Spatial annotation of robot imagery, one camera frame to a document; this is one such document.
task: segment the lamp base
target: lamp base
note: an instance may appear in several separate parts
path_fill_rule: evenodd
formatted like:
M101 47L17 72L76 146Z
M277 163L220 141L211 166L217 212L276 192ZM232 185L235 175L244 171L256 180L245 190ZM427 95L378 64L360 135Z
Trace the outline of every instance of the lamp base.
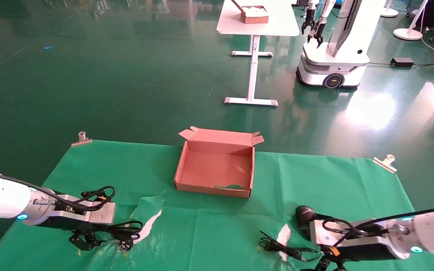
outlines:
M420 33L420 31L411 30L410 33L408 33L408 29L395 29L393 31L393 35L396 38L401 38L402 40L406 41L418 41L423 37L423 34Z
M383 12L381 13L381 17L392 18L396 16L398 16L398 11L393 9L386 10L386 8L383 8Z

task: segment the table foot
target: table foot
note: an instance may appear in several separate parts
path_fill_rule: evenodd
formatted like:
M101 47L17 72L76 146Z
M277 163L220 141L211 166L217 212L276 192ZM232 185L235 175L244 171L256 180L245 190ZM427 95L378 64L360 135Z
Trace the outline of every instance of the table foot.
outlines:
M246 104L246 105L260 105L260 106L278 106L276 100L263 100L263 99L253 99L251 101L247 98L233 98L226 97L224 100L226 104Z
M251 56L251 53L246 52L246 51L232 51L231 55L232 56ZM259 56L273 57L274 54L272 52L259 52Z

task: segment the open cardboard box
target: open cardboard box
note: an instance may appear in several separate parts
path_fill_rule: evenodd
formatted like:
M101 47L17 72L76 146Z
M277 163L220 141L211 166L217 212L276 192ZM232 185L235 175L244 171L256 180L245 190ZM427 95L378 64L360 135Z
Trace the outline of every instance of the open cardboard box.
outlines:
M242 19L243 19L243 21L244 21L245 24L267 24L269 22L269 15L263 16L263 17L248 17L248 15L246 14L246 12L243 9L243 8L257 7L257 8L264 9L267 12L267 10L265 9L264 6L260 6L260 5L257 5L257 6L241 6L235 0L232 0L232 2L241 11L241 17L242 17Z
M179 133L186 139L174 184L177 190L249 198L259 132L198 129Z

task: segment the white floor lamp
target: white floor lamp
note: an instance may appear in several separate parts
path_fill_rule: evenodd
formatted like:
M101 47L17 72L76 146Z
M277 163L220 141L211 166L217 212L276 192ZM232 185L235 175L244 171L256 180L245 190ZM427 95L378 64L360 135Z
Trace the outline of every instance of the white floor lamp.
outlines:
M393 35L396 38L401 38L401 39L407 40L407 41L417 41L423 37L423 34L420 33L420 31L416 31L413 28L415 28L416 21L418 20L418 18L422 14L424 8L426 7L427 2L428 2L428 0L423 1L422 5L420 6L418 11L416 12L415 17L413 18L413 21L411 22L410 27L408 27L407 29L395 29L393 31Z
M385 8L383 8L383 12L381 13L381 17L391 18L391 17L398 16L398 11L393 10L391 8L392 5L393 5L393 0L389 0L388 5Z

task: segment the orange label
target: orange label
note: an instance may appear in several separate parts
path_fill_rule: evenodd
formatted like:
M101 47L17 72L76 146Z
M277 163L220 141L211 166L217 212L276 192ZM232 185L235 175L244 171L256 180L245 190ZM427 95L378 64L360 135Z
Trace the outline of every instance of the orange label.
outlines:
M330 247L329 249L331 249L331 251L333 252L334 256L339 256L339 254L341 254L341 252L339 252L339 250L335 247Z

